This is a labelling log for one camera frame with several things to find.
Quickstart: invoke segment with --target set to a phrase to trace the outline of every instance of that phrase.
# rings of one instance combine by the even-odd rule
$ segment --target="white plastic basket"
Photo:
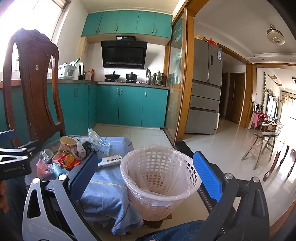
[[[202,183],[190,157],[164,146],[129,152],[120,170],[130,201],[147,221],[166,218]]]
[[[76,69],[77,69],[76,66],[72,66],[64,63],[63,65],[58,66],[57,77],[58,79],[73,79],[74,72]],[[48,70],[47,78],[52,79],[52,69]]]

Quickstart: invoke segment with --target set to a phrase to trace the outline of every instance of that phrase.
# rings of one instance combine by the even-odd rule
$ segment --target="artificial vine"
[[[263,96],[262,96],[261,111],[264,110],[265,95],[266,95],[266,73],[263,72]]]

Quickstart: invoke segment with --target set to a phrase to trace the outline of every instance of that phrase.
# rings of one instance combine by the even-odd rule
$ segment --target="gray refrigerator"
[[[221,84],[222,49],[194,39],[193,81],[186,133],[214,133]]]

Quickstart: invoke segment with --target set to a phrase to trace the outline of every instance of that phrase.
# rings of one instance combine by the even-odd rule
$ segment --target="glass sliding door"
[[[179,20],[172,26],[167,77],[167,86],[170,87],[170,95],[165,119],[165,133],[173,145],[175,144],[178,130],[184,88],[185,48],[186,15],[183,13]]]

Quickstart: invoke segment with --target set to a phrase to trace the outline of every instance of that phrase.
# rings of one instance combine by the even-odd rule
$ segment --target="ceiling lamp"
[[[284,44],[285,38],[284,38],[283,34],[279,30],[276,30],[272,24],[269,26],[270,26],[270,29],[267,30],[267,33],[266,33],[269,41],[272,42],[273,44],[277,44],[277,45]]]

